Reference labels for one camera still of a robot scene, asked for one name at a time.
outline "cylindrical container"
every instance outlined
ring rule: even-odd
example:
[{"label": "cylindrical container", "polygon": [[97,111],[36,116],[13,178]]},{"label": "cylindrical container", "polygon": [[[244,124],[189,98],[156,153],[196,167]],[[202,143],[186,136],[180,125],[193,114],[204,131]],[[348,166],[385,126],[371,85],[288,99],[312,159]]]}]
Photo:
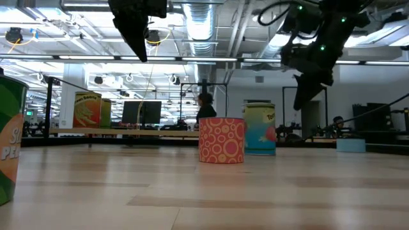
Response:
[{"label": "cylindrical container", "polygon": [[242,118],[201,118],[199,161],[235,164],[244,161],[244,120]]},{"label": "cylindrical container", "polygon": [[0,205],[14,195],[28,86],[0,75]]},{"label": "cylindrical container", "polygon": [[74,103],[74,128],[99,128],[101,113],[101,94],[76,92]]},{"label": "cylindrical container", "polygon": [[247,103],[245,120],[245,154],[275,155],[275,105]]},{"label": "cylindrical container", "polygon": [[102,99],[100,128],[111,127],[111,105],[112,102],[110,99]]}]

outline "orange circle pattern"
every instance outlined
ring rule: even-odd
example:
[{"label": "orange circle pattern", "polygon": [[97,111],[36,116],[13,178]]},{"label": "orange circle pattern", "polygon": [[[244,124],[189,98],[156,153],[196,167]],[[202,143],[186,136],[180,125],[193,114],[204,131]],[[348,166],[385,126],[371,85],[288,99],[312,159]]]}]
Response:
[{"label": "orange circle pattern", "polygon": [[243,119],[202,118],[200,124],[199,160],[201,162],[216,164],[244,162]]}]

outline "light blue box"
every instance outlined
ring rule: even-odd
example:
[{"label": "light blue box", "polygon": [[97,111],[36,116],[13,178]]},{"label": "light blue box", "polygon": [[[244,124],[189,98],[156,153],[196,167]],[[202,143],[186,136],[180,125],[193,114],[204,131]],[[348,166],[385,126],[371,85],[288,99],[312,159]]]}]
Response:
[{"label": "light blue box", "polygon": [[337,152],[365,153],[365,139],[337,139]]}]

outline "seated person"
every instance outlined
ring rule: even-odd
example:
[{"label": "seated person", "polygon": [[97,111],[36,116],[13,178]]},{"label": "seated person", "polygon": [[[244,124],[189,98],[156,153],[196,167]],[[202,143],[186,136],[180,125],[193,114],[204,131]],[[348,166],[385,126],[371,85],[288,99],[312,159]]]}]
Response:
[{"label": "seated person", "polygon": [[334,132],[332,133],[333,138],[342,138],[342,137],[350,137],[351,136],[351,129],[344,128],[344,118],[341,116],[336,116],[332,120],[334,122]]},{"label": "seated person", "polygon": [[199,128],[199,119],[200,118],[214,118],[216,117],[217,113],[212,106],[213,103],[213,96],[209,93],[201,93],[197,97],[197,102],[200,106],[199,112],[196,116],[196,125],[195,128]]}]

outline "black monitor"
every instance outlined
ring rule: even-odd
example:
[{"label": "black monitor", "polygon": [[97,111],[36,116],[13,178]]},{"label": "black monitor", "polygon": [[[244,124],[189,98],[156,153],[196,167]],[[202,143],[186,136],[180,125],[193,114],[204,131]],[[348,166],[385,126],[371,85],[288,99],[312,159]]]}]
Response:
[{"label": "black monitor", "polygon": [[[141,102],[125,102],[123,105],[122,123],[136,124],[138,116],[138,108]],[[162,102],[145,101],[142,104],[139,113],[139,123],[144,124],[159,124],[160,112],[162,110]]]}]

